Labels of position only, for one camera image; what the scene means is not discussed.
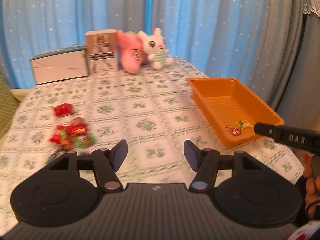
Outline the person's right hand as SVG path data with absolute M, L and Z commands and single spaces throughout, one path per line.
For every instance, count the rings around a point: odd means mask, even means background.
M 317 192 L 319 191 L 319 176 L 314 177 L 313 169 L 311 164 L 311 154 L 305 153 L 302 159 L 304 166 L 303 177 L 306 178 L 306 207 L 308 209 L 308 215 L 314 218 L 316 212 L 316 207 L 319 205 L 319 196 Z

